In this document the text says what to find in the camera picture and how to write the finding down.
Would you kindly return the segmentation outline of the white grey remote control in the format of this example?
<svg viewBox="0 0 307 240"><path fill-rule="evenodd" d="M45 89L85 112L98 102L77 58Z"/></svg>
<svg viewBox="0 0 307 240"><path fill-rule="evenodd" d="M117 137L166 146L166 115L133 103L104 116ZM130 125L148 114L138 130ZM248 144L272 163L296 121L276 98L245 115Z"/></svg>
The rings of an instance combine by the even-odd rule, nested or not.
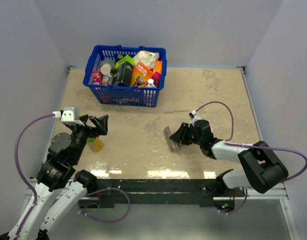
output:
<svg viewBox="0 0 307 240"><path fill-rule="evenodd" d="M171 152L176 152L178 150L178 144L171 140L170 137L173 135L172 129L170 126L166 126L165 129L163 130L167 145L169 147L169 150Z"/></svg>

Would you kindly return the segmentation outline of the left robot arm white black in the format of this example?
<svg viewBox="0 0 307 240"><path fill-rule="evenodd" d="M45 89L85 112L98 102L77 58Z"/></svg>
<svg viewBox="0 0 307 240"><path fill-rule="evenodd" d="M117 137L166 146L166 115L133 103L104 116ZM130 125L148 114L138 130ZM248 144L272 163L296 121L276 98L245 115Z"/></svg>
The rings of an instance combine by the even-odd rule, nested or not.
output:
<svg viewBox="0 0 307 240"><path fill-rule="evenodd" d="M15 165L33 195L13 229L0 235L1 240L49 240L73 205L84 195L92 196L97 191L97 178L86 170L76 172L74 166L89 139L107 135L109 116L80 116L74 107L48 116L59 119L71 133L59 133L52 139L46 161L35 177L35 186L22 173L18 158L20 142L16 142Z"/></svg>

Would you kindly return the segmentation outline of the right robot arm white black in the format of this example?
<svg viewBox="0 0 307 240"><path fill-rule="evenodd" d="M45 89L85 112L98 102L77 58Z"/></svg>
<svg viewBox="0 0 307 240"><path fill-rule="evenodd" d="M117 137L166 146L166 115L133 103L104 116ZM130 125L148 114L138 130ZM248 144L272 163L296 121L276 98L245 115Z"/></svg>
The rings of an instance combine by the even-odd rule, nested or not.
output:
<svg viewBox="0 0 307 240"><path fill-rule="evenodd" d="M286 180L289 172L278 156L264 141L244 146L231 146L214 137L207 120L182 123L170 140L182 144L199 146L203 155L211 159L240 163L242 169L228 170L217 177L216 191L226 197L235 188L253 188L260 194Z"/></svg>

